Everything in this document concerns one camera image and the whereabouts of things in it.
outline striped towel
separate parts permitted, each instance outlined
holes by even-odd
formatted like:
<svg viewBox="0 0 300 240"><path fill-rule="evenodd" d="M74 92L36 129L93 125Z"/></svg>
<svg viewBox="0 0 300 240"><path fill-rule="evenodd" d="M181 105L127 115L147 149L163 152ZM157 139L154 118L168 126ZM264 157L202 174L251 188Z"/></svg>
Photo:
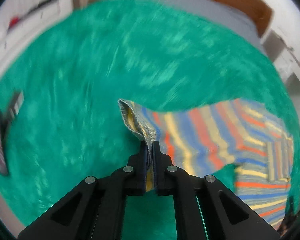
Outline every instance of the striped towel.
<svg viewBox="0 0 300 240"><path fill-rule="evenodd" d="M149 164L155 140L174 165L194 176L235 163L235 193L274 228L279 227L290 189L293 139L283 121L263 104L239 98L164 113L123 99L119 106L126 127L146 141Z"/></svg>

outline green rug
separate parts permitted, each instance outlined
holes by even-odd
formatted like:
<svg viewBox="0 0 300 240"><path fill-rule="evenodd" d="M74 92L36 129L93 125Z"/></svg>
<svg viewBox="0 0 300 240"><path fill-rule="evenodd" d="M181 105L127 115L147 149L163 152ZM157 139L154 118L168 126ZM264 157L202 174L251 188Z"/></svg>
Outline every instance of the green rug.
<svg viewBox="0 0 300 240"><path fill-rule="evenodd" d="M299 201L300 128L281 79L244 39L201 17L150 0L97 2L17 59L0 81L1 109L16 89L25 101L9 133L10 176L0 175L0 191L25 225L86 176L108 176L138 151L119 98L155 111L240 97L265 103L293 134L290 195ZM218 177L229 180L228 171ZM176 238L171 198L129 198L126 212L123 239Z"/></svg>

